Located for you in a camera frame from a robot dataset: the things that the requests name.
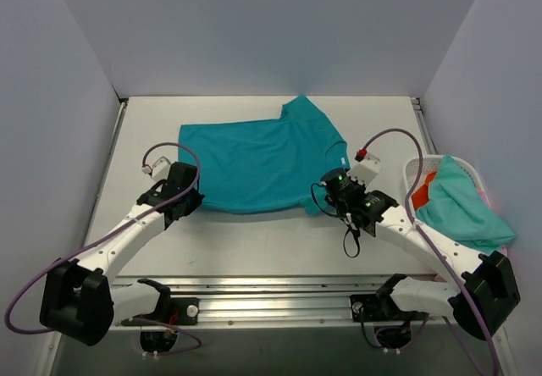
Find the teal t-shirt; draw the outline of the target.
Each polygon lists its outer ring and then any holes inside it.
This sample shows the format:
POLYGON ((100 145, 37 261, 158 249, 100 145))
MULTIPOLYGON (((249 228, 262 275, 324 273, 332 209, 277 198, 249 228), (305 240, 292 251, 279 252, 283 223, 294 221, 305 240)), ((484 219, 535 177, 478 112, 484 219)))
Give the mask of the teal t-shirt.
POLYGON ((301 207, 318 215, 323 174, 350 166, 347 143, 307 97, 283 105, 277 119, 183 124, 180 144, 201 164, 203 208, 233 214, 301 207))

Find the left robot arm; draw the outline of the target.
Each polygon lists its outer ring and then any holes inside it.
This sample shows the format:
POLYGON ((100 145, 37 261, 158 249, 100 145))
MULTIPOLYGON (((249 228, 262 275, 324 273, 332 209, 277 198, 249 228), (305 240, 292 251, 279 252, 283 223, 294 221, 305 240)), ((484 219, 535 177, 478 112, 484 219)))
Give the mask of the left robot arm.
POLYGON ((101 245, 56 264, 46 277, 40 323, 87 346, 124 321, 169 323, 175 309, 168 286, 151 279, 117 289, 112 284, 150 240, 201 206, 199 176, 194 165, 169 165, 166 177, 139 196, 101 245))

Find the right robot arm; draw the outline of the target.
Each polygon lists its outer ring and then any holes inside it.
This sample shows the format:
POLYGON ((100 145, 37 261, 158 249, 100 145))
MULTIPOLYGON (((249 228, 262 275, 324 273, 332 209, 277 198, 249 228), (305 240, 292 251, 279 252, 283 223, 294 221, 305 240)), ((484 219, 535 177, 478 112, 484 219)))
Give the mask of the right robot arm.
POLYGON ((440 281, 392 275, 375 293, 381 316, 397 319, 414 312, 452 317, 471 336, 495 335, 520 302, 508 257, 484 254, 442 235, 409 216, 382 191, 366 191, 345 169, 332 169, 320 183, 337 218, 358 235, 387 241, 436 272, 440 281))

